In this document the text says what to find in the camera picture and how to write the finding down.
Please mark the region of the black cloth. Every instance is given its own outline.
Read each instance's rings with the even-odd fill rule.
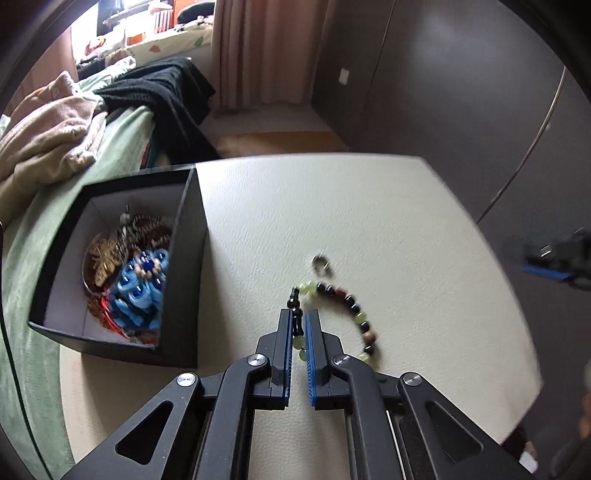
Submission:
[[[79,63],[76,65],[76,73],[78,74],[78,80],[84,80],[88,78],[90,75],[94,75],[95,73],[99,73],[101,70],[105,69],[105,59],[91,59],[84,63]]]
[[[216,7],[215,2],[200,2],[183,8],[177,16],[178,23],[189,23],[197,20],[197,17],[209,17],[213,15]]]
[[[109,112],[145,105],[154,113],[154,136],[175,165],[217,160],[198,125],[210,112],[215,90],[190,60],[173,57],[130,70],[95,92]]]

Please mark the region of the white table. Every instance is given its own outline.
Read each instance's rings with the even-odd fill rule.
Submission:
[[[541,388],[529,331],[476,225],[421,159],[283,155],[197,169],[209,224],[201,376],[254,351],[322,252],[378,334],[376,369],[420,372],[497,441],[517,425]],[[317,305],[323,329],[361,351],[353,322]],[[64,347],[60,362],[77,461],[179,372]],[[256,413],[251,478],[348,478],[342,413],[310,408],[297,357],[291,381],[286,411]]]

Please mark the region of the curtain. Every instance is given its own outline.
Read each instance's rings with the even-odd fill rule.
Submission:
[[[217,0],[214,107],[310,100],[331,0]]]
[[[75,82],[78,81],[76,62],[72,53],[71,27],[68,27],[64,33],[57,37],[55,42],[49,46],[32,69],[29,70],[27,76],[24,77],[12,95],[10,102],[8,102],[4,114],[10,116],[27,95],[54,81],[64,70],[70,74]]]

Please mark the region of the black box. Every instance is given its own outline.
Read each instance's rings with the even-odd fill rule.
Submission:
[[[132,212],[174,220],[164,286],[160,340],[131,343],[87,310],[82,261],[92,239]],[[91,355],[172,367],[197,366],[197,317],[207,220],[197,171],[139,172],[82,187],[47,253],[29,312],[29,326]]]

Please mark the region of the metal ring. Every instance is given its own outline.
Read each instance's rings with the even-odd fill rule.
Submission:
[[[312,267],[314,267],[314,271],[317,275],[325,277],[330,277],[332,275],[329,259],[322,254],[314,255],[314,258],[312,259]]]

